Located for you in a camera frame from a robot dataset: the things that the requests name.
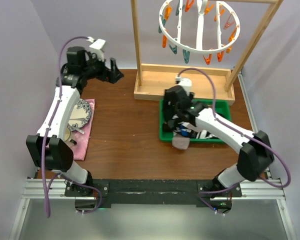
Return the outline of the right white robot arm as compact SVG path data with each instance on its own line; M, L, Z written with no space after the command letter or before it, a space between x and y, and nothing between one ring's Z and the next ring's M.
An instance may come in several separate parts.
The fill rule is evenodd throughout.
M193 95L180 85L164 91L162 113L166 126L187 139L210 133L238 154L237 163L214 177L210 191L223 197L236 184L257 180L275 160L268 135L232 123L217 114L213 106L194 100Z

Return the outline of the white round clip hanger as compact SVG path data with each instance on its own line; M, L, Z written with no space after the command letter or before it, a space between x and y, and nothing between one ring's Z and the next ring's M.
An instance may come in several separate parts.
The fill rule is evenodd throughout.
M195 46L191 47L182 43L182 20L183 13L187 13L193 5L196 5L197 12L197 26ZM179 0L176 5L176 36L172 36L168 33L166 23L172 13L171 1L166 0L159 9L158 14L158 32L162 34L162 47L169 47L170 50L176 55L178 49L182 50L184 62L187 64L190 59L190 53L196 53L202 55L205 63L210 64L212 55L216 54L217 61L223 60L224 53L230 53L233 44L240 36L241 25L240 19L234 9L225 1L217 0L215 3L210 4L208 0ZM211 49L204 49L204 23L205 16L212 10L215 10L214 22L216 26L216 47ZM222 30L226 30L229 27L234 26L228 43L222 43Z

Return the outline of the wooden hanger rack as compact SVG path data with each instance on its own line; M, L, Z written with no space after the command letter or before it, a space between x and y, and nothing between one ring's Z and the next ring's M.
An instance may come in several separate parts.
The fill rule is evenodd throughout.
M130 2L137 64L134 97L137 100L159 101L164 95L164 90L173 86L174 78L184 67L182 65L146 64L142 62L137 3L136 0ZM229 105L232 105L236 100L233 86L235 80L241 74L245 63L281 6L282 1L268 0L266 3L269 7L233 70L228 68L211 68L208 66L200 68L200 70L211 77L212 82L215 84L217 98L227 101Z

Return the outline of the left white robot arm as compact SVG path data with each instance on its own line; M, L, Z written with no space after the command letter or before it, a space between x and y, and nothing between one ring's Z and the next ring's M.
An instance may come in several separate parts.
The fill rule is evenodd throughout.
M94 43L86 50L73 46L66 51L67 62L59 67L55 92L47 116L34 135L26 138L26 147L33 163L43 171L52 171L76 185L82 196L94 192L91 173L74 160L74 153L66 144L66 129L71 113L84 88L91 79L115 84L124 77L116 60L110 58L106 66L104 50Z

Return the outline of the green plastic bin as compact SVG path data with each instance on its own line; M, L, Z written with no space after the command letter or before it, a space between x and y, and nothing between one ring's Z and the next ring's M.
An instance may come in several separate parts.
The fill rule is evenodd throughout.
M228 121L232 121L230 107L227 101L225 100L217 100L215 104L215 110L218 115L225 118ZM172 132L164 132L162 128L162 124L164 123L163 117L163 100L160 101L159 105L159 138L163 142L171 142L173 136L177 134L173 134ZM191 143L213 143L213 144L223 144L224 142L221 139L195 139L190 138Z

